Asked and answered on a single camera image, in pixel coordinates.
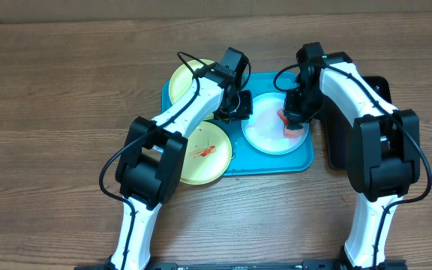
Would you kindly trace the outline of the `light blue plate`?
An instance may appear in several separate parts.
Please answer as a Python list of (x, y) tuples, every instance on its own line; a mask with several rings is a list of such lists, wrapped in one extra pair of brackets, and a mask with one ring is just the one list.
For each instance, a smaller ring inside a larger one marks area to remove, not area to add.
[(285, 95), (278, 92), (260, 94), (253, 99), (253, 113), (241, 121), (246, 140), (257, 150), (283, 155), (296, 150), (309, 133), (309, 124), (288, 130), (289, 120), (283, 114)]

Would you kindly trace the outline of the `yellow plate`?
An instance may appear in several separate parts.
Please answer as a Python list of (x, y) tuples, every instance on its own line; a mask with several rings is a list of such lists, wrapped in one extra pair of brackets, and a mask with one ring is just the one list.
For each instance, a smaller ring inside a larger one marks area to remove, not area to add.
[(220, 178), (230, 165), (233, 148), (226, 133), (208, 121), (189, 136), (180, 181), (204, 185)]

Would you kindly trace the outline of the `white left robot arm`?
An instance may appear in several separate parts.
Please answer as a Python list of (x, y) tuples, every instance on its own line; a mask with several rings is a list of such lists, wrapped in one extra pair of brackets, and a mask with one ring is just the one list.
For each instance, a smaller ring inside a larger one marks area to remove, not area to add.
[(252, 113), (251, 93), (245, 89), (249, 65), (204, 64), (191, 71), (189, 89), (168, 110), (148, 120), (136, 118), (124, 147), (111, 157), (118, 163), (116, 199), (123, 203), (117, 248), (105, 269), (144, 269), (161, 206), (174, 194), (183, 170), (188, 137), (212, 114), (231, 122)]

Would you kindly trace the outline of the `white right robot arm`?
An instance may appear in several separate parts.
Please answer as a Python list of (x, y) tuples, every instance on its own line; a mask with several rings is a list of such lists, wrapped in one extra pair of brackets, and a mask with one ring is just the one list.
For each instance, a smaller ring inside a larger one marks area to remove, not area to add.
[(286, 137), (319, 119), (328, 162), (346, 170), (357, 193), (348, 239), (334, 269), (406, 269), (384, 254), (392, 218), (420, 176), (419, 117), (393, 105), (388, 81), (362, 76), (345, 52), (324, 53), (317, 43), (295, 55), (299, 73), (280, 110)]

